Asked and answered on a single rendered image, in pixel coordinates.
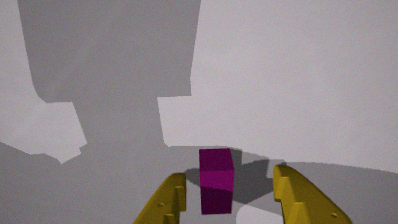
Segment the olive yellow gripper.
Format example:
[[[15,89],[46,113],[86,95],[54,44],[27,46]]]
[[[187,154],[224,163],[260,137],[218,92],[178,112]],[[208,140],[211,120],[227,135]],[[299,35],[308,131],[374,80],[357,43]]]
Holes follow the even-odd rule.
[[[287,165],[273,169],[274,201],[281,202],[283,224],[353,224],[310,180]],[[186,174],[165,179],[133,224],[179,224],[186,211]]]

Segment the magenta rectangular block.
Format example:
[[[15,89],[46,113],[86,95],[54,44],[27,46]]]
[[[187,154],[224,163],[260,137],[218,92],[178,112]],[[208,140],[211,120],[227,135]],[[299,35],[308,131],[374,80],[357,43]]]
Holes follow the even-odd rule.
[[[234,166],[230,148],[199,149],[201,214],[231,214]]]

